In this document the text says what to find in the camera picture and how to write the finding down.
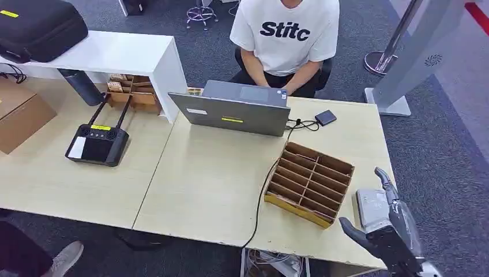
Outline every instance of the gray carpet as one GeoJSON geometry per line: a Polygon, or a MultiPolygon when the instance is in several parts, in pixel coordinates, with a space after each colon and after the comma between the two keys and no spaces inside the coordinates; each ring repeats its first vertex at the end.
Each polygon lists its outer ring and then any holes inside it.
{"type": "MultiPolygon", "coordinates": [[[[70,0],[92,30],[174,35],[187,82],[228,80],[238,66],[228,40],[233,3],[212,6],[220,17],[204,32],[185,28],[193,0],[154,0],[142,17],[124,18],[116,0],[70,0]]],[[[318,98],[363,102],[366,86],[378,82],[363,56],[387,44],[398,17],[388,0],[341,0],[340,37],[333,74],[318,98]]],[[[409,118],[383,117],[400,192],[419,226],[426,256],[445,276],[489,276],[489,164],[435,77],[412,91],[409,118]]],[[[67,276],[237,276],[237,248],[170,238],[158,252],[131,252],[106,226],[15,213],[9,219],[51,254],[74,239],[86,249],[67,276]]],[[[125,231],[128,236],[135,236],[125,231]]],[[[313,261],[312,276],[327,276],[327,263],[313,261]]]]}

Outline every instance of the white t-shirt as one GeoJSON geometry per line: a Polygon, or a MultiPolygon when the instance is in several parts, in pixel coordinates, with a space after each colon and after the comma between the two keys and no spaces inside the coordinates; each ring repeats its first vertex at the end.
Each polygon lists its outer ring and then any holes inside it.
{"type": "Polygon", "coordinates": [[[280,0],[242,0],[230,38],[253,51],[264,71],[286,76],[336,54],[339,16],[338,0],[302,0],[293,9],[280,0]]]}

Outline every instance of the black case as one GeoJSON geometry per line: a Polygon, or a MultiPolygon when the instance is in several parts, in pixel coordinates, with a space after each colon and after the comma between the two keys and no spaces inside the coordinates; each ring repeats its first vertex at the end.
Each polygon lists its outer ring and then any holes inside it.
{"type": "Polygon", "coordinates": [[[68,2],[0,0],[0,55],[10,61],[50,62],[87,35],[83,18],[68,2]]]}

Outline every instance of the small wooden box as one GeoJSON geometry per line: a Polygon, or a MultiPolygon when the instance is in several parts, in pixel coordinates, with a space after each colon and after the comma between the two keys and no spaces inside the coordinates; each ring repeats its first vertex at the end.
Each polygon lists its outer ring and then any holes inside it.
{"type": "Polygon", "coordinates": [[[337,218],[354,166],[288,143],[265,192],[265,201],[325,229],[337,218]]]}

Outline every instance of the cardboard organizer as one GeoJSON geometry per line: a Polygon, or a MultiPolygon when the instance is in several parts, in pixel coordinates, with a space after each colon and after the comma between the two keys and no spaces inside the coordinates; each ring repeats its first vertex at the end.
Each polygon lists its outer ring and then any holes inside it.
{"type": "Polygon", "coordinates": [[[265,201],[326,229],[337,218],[354,169],[336,158],[288,143],[268,183],[265,201]]]}
{"type": "Polygon", "coordinates": [[[130,105],[133,109],[158,114],[161,112],[161,104],[147,76],[112,74],[107,83],[107,93],[110,94],[108,104],[111,107],[123,106],[131,95],[133,98],[130,105]]]}

